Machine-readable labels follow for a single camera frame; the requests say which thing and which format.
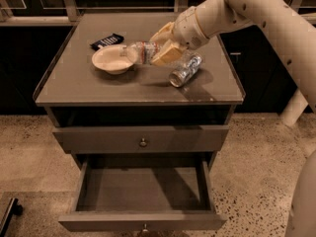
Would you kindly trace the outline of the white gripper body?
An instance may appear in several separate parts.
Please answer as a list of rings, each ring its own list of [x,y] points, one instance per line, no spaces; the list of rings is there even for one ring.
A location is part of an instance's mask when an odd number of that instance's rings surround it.
[[[192,6],[182,12],[174,22],[172,30],[174,40],[192,50],[202,47],[209,41],[200,29],[196,9]]]

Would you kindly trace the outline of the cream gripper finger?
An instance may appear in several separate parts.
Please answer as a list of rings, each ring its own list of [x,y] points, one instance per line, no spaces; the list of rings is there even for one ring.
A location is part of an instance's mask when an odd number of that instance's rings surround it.
[[[165,43],[173,37],[173,28],[173,22],[167,23],[154,36],[152,36],[150,40],[160,44]]]
[[[167,40],[160,50],[152,57],[151,63],[156,66],[164,66],[179,60],[187,48],[180,43]]]

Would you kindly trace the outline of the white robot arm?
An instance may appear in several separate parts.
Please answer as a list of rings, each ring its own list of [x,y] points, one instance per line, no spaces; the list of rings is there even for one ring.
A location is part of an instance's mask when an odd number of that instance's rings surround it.
[[[164,66],[221,33],[257,26],[297,86],[281,114],[286,125],[306,108],[316,113],[316,29],[283,0],[205,0],[182,12],[151,39],[162,45],[151,62]],[[304,163],[284,237],[316,237],[316,151]]]

